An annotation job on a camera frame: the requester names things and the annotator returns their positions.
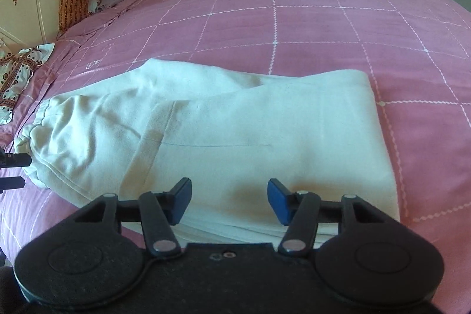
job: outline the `pink bed sheet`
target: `pink bed sheet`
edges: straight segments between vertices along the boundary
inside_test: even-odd
[[[288,76],[362,70],[376,95],[402,222],[446,262],[435,303],[465,314],[471,309],[470,26],[471,13],[451,0],[126,0],[56,43],[13,123],[1,128],[0,144],[11,145],[44,98],[151,57]],[[74,210],[29,181],[5,192],[0,246],[14,259]]]

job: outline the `pillow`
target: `pillow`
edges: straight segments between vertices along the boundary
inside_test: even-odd
[[[42,44],[13,55],[0,39],[0,125],[11,121],[18,96],[53,49],[53,44]]]
[[[59,35],[89,16],[89,0],[59,0]]]

